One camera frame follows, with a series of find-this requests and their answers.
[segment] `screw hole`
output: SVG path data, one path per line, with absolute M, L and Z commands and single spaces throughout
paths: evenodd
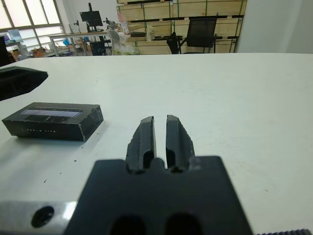
M 33 216 L 33 219 L 31 220 L 31 225 L 34 228 L 40 228 L 52 219 L 54 214 L 54 209 L 51 206 L 43 207 L 39 210 L 37 210 Z

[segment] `wooden crate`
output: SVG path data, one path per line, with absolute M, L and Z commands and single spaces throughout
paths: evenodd
M 126 45 L 136 47 L 141 55 L 161 55 L 171 54 L 171 50 L 166 41 L 150 41 L 150 42 L 126 42 Z
M 145 19 L 163 19 L 170 16 L 170 2 L 145 3 L 143 4 Z
M 120 6 L 118 8 L 127 21 L 140 21 L 144 19 L 141 4 Z
M 243 15 L 246 11 L 246 1 L 179 1 L 173 4 L 173 17 L 197 16 L 233 16 Z
M 171 50 L 166 44 L 166 41 L 150 41 L 150 42 L 126 42 L 126 45 L 136 47 L 141 55 L 158 55 L 158 54 L 171 54 Z M 232 40 L 218 40 L 216 43 L 216 53 L 229 53 L 234 52 L 235 43 Z M 201 47 L 188 47 L 184 44 L 181 47 L 181 52 L 203 52 Z
M 120 6 L 119 11 L 127 21 L 164 19 L 171 17 L 198 16 L 233 16 L 243 15 L 246 11 L 246 1 L 204 1 L 190 0 L 154 2 Z
M 153 26 L 155 36 L 171 35 L 171 21 L 128 23 L 130 31 L 146 32 L 146 27 Z
M 238 18 L 230 18 L 230 19 L 217 19 L 215 26 L 215 33 L 221 37 L 228 36 L 238 36 L 241 27 L 241 21 L 238 23 Z M 189 27 L 189 20 L 176 20 L 173 21 L 172 31 L 176 32 L 177 35 L 186 37 Z
M 234 48 L 235 48 L 235 43 L 231 42 L 230 39 L 228 40 L 218 40 L 216 42 L 216 53 L 229 53 L 230 52 L 234 52 Z M 187 45 L 183 45 L 181 47 L 181 52 L 182 53 L 186 53 L 186 52 L 203 52 L 203 48 L 201 47 L 188 47 Z M 214 49 L 211 48 L 210 49 L 210 53 L 214 53 Z

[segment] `window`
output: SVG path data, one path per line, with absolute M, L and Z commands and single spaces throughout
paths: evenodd
M 49 49 L 48 36 L 63 32 L 55 0 L 0 0 L 0 33 L 18 29 L 28 50 Z
M 9 21 L 8 16 L 5 13 L 5 9 L 2 5 L 0 5 L 0 28 L 10 28 L 11 23 Z
M 34 24 L 47 24 L 47 18 L 40 0 L 26 0 Z
M 15 27 L 30 25 L 22 0 L 5 0 L 4 2 Z

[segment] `black office chair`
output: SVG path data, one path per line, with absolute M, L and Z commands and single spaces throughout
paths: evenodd
M 167 39 L 167 45 L 170 47 L 172 54 L 181 53 L 181 46 L 187 42 L 189 47 L 203 47 L 203 53 L 206 47 L 210 49 L 214 48 L 217 35 L 214 35 L 216 18 L 196 18 L 190 19 L 187 37 L 180 43 L 180 36 L 176 36 L 176 33 L 172 33 Z

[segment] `white tabletop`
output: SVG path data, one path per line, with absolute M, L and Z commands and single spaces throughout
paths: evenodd
M 78 199 L 93 163 L 125 159 L 147 116 L 155 117 L 157 155 L 165 159 L 166 115 L 173 114 L 196 155 L 222 157 L 255 233 L 313 230 L 313 55 L 58 57 L 14 65 L 49 77 L 1 101 L 1 119 L 31 102 L 60 102 L 100 104 L 105 121 L 87 142 L 12 137 L 1 124 L 1 201 Z

